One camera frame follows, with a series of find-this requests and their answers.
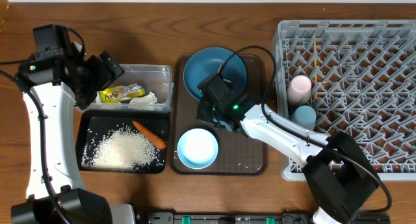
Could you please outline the yellow green snack wrapper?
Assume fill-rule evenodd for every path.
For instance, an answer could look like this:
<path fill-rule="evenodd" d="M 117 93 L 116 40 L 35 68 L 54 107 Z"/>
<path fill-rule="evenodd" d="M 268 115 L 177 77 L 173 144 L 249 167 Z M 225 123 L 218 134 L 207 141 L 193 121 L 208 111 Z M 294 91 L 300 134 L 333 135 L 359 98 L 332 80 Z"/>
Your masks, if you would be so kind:
<path fill-rule="evenodd" d="M 146 93 L 145 88 L 134 83 L 127 86 L 115 86 L 98 92 L 101 103 L 114 104 L 135 97 L 141 97 Z"/>

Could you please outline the dark blue plate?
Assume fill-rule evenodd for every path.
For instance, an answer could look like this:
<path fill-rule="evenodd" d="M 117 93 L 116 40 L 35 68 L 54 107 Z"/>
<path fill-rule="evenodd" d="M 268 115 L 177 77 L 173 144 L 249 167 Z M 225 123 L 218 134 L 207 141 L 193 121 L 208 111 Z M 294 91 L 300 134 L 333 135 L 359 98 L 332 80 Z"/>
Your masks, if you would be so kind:
<path fill-rule="evenodd" d="M 189 94 L 200 100 L 202 93 L 197 85 L 209 75 L 216 73 L 219 67 L 233 54 L 222 47 L 208 47 L 193 54 L 187 61 L 183 80 Z M 232 90 L 242 93 L 247 81 L 246 67 L 238 55 L 235 55 L 222 70 L 223 78 L 231 82 Z"/>

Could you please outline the light blue bowl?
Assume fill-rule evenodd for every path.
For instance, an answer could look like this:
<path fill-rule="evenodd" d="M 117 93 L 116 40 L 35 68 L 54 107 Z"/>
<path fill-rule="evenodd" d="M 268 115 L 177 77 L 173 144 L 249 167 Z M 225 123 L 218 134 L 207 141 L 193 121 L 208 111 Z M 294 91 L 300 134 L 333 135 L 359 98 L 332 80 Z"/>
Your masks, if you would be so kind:
<path fill-rule="evenodd" d="M 216 160 L 218 152 L 216 136 L 206 129 L 190 129 L 177 143 L 177 155 L 182 164 L 190 169 L 209 167 Z"/>

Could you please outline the orange carrot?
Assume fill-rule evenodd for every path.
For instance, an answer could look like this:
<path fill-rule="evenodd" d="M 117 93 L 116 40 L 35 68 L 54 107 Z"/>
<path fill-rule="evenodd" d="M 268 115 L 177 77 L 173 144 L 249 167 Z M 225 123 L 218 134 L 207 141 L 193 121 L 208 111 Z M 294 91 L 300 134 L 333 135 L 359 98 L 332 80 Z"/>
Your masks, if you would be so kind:
<path fill-rule="evenodd" d="M 147 129 L 145 126 L 140 124 L 137 121 L 132 121 L 133 125 L 136 127 L 136 129 L 143 134 L 156 148 L 158 149 L 165 149 L 166 143 L 165 141 L 158 137 L 155 133 L 151 132 L 149 129 Z"/>

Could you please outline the pile of white rice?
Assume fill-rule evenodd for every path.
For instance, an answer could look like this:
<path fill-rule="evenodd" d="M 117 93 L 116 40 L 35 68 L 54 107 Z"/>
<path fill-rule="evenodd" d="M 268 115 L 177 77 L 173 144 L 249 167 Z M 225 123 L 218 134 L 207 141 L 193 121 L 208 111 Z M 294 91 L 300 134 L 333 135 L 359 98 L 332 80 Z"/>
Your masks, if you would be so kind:
<path fill-rule="evenodd" d="M 90 170 L 145 172 L 160 166 L 160 153 L 135 126 L 118 125 L 103 134 L 88 131 L 81 167 Z"/>

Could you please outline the pink cup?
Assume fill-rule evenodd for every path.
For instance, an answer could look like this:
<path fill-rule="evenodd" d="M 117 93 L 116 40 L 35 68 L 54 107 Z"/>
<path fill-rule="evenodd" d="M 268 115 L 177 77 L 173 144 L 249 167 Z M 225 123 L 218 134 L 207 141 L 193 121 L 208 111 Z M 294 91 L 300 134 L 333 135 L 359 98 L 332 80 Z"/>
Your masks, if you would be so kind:
<path fill-rule="evenodd" d="M 287 99 L 292 105 L 300 105 L 311 97 L 312 83 L 309 77 L 297 75 L 287 87 Z"/>

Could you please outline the light blue cup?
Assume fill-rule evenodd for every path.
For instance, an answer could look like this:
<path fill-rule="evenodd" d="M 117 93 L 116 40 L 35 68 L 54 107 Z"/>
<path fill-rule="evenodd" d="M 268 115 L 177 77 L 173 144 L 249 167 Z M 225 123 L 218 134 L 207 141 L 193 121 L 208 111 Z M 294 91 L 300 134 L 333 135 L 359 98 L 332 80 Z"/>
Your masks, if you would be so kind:
<path fill-rule="evenodd" d="M 315 110 L 310 106 L 299 106 L 293 115 L 291 121 L 298 124 L 299 126 L 313 131 L 316 125 L 317 114 Z"/>

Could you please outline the wooden chopstick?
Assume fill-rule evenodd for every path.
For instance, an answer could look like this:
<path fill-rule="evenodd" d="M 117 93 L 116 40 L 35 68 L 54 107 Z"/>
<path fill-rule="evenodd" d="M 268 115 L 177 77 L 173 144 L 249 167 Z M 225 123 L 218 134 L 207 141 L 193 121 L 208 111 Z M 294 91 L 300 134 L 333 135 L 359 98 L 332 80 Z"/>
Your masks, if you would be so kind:
<path fill-rule="evenodd" d="M 313 37 L 314 37 L 313 51 L 314 51 L 314 53 L 317 54 L 317 40 L 316 40 L 316 34 L 315 33 L 314 33 Z M 317 58 L 316 57 L 314 58 L 313 65 L 314 65 L 314 69 L 316 69 L 317 68 Z M 318 85 L 317 74 L 315 74 L 315 76 L 314 76 L 314 83 L 315 83 L 315 87 L 317 87 L 317 85 Z M 315 92 L 315 100 L 316 101 L 318 100 L 317 91 Z"/>
<path fill-rule="evenodd" d="M 219 77 L 220 77 L 220 78 L 221 78 L 224 82 L 226 82 L 227 84 L 230 84 L 230 85 L 231 85 L 231 84 L 232 84 L 232 83 L 231 83 L 231 81 L 223 77 L 223 75 L 222 75 L 222 71 L 223 71 L 223 69 L 224 69 L 224 65 L 223 65 L 223 64 L 220 64 L 220 67 L 219 67 L 219 69 L 218 69 L 218 71 L 217 71 L 218 76 L 219 76 Z"/>

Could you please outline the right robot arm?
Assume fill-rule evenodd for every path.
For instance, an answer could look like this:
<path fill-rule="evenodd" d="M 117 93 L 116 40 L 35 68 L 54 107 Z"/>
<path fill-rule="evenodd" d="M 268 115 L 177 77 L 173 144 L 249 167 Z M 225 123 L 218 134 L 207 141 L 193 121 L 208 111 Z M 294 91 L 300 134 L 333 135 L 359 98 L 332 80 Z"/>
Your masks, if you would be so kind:
<path fill-rule="evenodd" d="M 264 142 L 301 168 L 319 208 L 314 223 L 350 223 L 379 187 L 379 177 L 356 141 L 301 127 L 266 105 L 235 93 L 219 74 L 198 84 L 197 119 Z"/>

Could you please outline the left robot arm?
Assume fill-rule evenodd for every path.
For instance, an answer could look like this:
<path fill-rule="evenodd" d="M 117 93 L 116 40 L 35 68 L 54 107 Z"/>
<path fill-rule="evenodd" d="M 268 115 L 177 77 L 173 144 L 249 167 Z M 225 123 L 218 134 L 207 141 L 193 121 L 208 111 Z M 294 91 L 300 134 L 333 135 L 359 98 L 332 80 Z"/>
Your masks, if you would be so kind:
<path fill-rule="evenodd" d="M 11 209 L 14 223 L 134 223 L 130 204 L 112 206 L 85 190 L 73 133 L 75 108 L 85 109 L 99 91 L 123 74 L 107 52 L 86 57 L 72 30 L 45 25 L 33 30 L 36 52 L 19 63 L 12 80 L 23 92 L 31 134 L 26 201 Z"/>

